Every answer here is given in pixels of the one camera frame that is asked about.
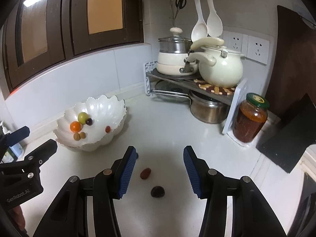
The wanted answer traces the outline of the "orange kumquat fruit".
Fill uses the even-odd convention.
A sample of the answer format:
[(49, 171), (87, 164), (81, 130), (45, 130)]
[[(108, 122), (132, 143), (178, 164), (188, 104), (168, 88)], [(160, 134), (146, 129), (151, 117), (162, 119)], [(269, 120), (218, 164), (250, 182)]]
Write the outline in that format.
[(70, 124), (70, 130), (73, 133), (79, 133), (81, 131), (81, 123), (78, 121), (73, 121)]

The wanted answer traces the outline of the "red cherry tomato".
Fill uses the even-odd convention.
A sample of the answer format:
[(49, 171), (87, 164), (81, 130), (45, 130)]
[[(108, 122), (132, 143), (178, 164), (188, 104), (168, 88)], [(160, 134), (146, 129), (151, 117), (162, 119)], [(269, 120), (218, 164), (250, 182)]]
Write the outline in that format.
[(151, 174), (151, 169), (150, 168), (145, 168), (144, 170), (142, 170), (141, 174), (140, 174), (140, 178), (143, 180), (148, 179), (148, 177)]
[(111, 131), (111, 127), (110, 126), (107, 126), (106, 128), (105, 128), (105, 132), (106, 133), (109, 133)]

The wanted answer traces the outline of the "dark blueberry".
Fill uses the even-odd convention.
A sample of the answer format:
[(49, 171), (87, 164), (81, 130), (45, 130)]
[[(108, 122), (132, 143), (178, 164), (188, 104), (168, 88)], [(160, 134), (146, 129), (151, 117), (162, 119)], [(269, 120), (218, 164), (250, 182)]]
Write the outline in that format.
[(154, 198), (162, 198), (165, 196), (165, 189), (162, 186), (155, 186), (151, 189), (150, 194)]

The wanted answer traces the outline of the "yellow-brown longan fruit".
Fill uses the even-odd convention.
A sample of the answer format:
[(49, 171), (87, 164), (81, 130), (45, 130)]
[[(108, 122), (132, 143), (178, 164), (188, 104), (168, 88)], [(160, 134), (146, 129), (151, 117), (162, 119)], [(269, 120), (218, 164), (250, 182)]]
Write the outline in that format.
[(81, 139), (85, 139), (86, 138), (86, 133), (85, 132), (81, 132), (79, 135), (80, 135)]
[(79, 140), (81, 139), (79, 133), (74, 133), (73, 138), (74, 138), (76, 141), (79, 141)]

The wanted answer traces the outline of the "green round fruit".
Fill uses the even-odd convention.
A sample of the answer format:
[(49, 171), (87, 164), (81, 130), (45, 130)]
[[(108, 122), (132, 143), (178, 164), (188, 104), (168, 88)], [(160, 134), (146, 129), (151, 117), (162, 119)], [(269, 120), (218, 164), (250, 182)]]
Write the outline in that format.
[(86, 120), (89, 119), (89, 115), (85, 112), (80, 112), (78, 114), (78, 122), (82, 125), (86, 123)]

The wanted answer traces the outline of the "dark purple grape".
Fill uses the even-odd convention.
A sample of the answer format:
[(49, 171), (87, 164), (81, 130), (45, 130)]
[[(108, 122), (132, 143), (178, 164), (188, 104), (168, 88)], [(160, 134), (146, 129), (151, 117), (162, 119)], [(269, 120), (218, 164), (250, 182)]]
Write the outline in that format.
[(85, 124), (88, 125), (88, 126), (92, 126), (92, 124), (93, 124), (92, 118), (86, 119), (86, 120), (85, 120)]

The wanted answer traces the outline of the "white scalloped fruit bowl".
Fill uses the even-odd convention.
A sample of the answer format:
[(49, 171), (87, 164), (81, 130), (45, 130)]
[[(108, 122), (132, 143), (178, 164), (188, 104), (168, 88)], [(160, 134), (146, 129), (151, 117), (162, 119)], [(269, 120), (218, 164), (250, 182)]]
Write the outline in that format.
[[(76, 141), (74, 133), (70, 130), (70, 124), (78, 121), (78, 114), (85, 112), (93, 120), (92, 126), (81, 125), (81, 132), (86, 133), (85, 139)], [(101, 95), (95, 99), (88, 98), (85, 102), (77, 103), (73, 108), (67, 109), (64, 116), (57, 120), (57, 128), (53, 130), (56, 141), (72, 151), (94, 151), (100, 146), (109, 144), (114, 136), (123, 129), (127, 116), (127, 107), (124, 100), (117, 96), (107, 97)], [(107, 126), (111, 127), (109, 133), (105, 132)]]

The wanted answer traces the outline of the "woven trivet mat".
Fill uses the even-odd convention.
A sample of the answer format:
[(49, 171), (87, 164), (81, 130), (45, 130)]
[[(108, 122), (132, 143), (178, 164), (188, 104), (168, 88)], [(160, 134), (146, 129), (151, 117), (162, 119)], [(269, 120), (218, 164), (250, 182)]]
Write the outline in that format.
[(235, 92), (235, 87), (232, 88), (223, 88), (211, 85), (205, 82), (202, 79), (194, 79), (193, 82), (202, 90), (207, 91), (208, 93), (213, 93), (215, 95), (223, 95), (223, 96), (233, 96)]

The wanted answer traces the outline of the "white metal corner shelf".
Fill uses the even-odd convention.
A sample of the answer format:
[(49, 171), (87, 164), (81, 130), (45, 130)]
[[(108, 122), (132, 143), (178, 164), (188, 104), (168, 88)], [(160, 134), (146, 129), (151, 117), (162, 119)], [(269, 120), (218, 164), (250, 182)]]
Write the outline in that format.
[[(208, 97), (211, 97), (219, 102), (225, 103), (228, 106), (230, 106), (228, 116), (223, 121), (225, 122), (222, 130), (222, 134), (228, 134), (232, 131), (233, 121), (237, 117), (237, 111), (238, 106), (241, 103), (243, 99), (245, 99), (245, 95), (247, 92), (247, 79), (243, 79), (237, 87), (235, 87), (235, 92), (233, 96), (223, 96), (223, 95), (215, 95), (213, 93), (208, 93), (205, 90), (200, 89), (194, 82), (194, 79), (202, 79), (200, 78), (200, 75), (198, 73), (194, 75), (189, 76), (169, 76), (164, 75), (158, 72), (156, 68), (157, 62), (147, 62), (144, 63), (143, 69), (144, 69), (144, 83), (145, 83), (145, 93), (147, 95), (150, 95), (150, 83), (157, 81), (157, 80), (164, 80), (167, 82), (171, 82), (173, 84), (176, 84), (178, 86), (184, 87), (186, 89), (189, 89), (189, 91), (196, 91), (198, 93), (201, 93), (202, 95), (206, 95)], [(176, 96), (176, 97), (185, 97), (189, 98), (189, 94), (182, 94), (182, 93), (174, 93), (170, 91), (158, 91), (153, 90), (154, 94), (161, 94), (161, 95), (167, 95), (167, 96)]]

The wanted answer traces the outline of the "glass pot lid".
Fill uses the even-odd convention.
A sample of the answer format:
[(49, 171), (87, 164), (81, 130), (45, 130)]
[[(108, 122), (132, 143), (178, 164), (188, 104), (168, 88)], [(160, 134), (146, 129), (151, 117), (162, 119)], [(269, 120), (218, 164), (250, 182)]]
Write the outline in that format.
[(169, 102), (169, 103), (188, 103), (189, 102), (188, 98), (154, 94), (153, 90), (170, 91), (170, 92), (182, 93), (182, 94), (189, 93), (189, 89), (178, 86), (178, 85), (173, 84), (171, 82), (167, 82), (164, 80), (157, 80), (157, 81), (151, 82), (150, 83), (150, 95), (153, 95), (157, 101), (161, 101), (161, 102)]

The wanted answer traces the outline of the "cream ceramic kettle pot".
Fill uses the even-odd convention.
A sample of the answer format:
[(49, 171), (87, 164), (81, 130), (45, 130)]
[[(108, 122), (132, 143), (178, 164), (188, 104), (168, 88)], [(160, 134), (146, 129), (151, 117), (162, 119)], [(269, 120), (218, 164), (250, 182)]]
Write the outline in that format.
[(186, 58), (188, 63), (198, 62), (198, 69), (205, 82), (222, 88), (237, 86), (243, 76), (240, 52), (224, 46), (220, 38), (206, 37), (194, 41)]

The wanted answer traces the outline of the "cream pot with steamer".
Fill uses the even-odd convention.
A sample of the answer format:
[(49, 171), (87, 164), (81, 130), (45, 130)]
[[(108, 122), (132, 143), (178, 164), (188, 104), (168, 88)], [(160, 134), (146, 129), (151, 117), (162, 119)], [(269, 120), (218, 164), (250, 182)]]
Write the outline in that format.
[(159, 73), (170, 76), (188, 76), (197, 73), (197, 61), (186, 65), (192, 41), (181, 36), (182, 29), (170, 28), (172, 36), (159, 39), (160, 51), (156, 68)]

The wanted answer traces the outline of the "white ladle spoon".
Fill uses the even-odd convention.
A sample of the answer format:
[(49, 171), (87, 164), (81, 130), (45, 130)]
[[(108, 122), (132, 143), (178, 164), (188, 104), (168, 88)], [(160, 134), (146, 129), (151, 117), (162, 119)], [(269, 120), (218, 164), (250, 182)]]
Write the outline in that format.
[(200, 0), (194, 0), (194, 4), (196, 6), (198, 20), (197, 20), (196, 24), (194, 25), (193, 30), (191, 32), (192, 42), (195, 42), (201, 38), (206, 38), (208, 35), (207, 25), (205, 23), (203, 15), (202, 15), (202, 8), (201, 8)]

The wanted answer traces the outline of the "white rice paddle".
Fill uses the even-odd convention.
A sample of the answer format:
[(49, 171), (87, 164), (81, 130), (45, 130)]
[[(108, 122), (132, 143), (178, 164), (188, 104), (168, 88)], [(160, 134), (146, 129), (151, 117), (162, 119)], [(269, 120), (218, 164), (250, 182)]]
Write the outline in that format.
[(211, 37), (219, 37), (222, 35), (223, 32), (222, 20), (217, 15), (213, 0), (207, 0), (207, 4), (209, 7), (209, 16), (206, 22), (208, 35)]

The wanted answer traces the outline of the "double wall power socket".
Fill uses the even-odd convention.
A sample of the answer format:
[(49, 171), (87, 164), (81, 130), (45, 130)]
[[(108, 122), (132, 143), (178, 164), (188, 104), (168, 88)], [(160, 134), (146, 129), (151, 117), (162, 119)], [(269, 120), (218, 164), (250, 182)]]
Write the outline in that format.
[(243, 54), (247, 59), (267, 65), (270, 47), (268, 40), (227, 31), (224, 31), (223, 37), (230, 50)]

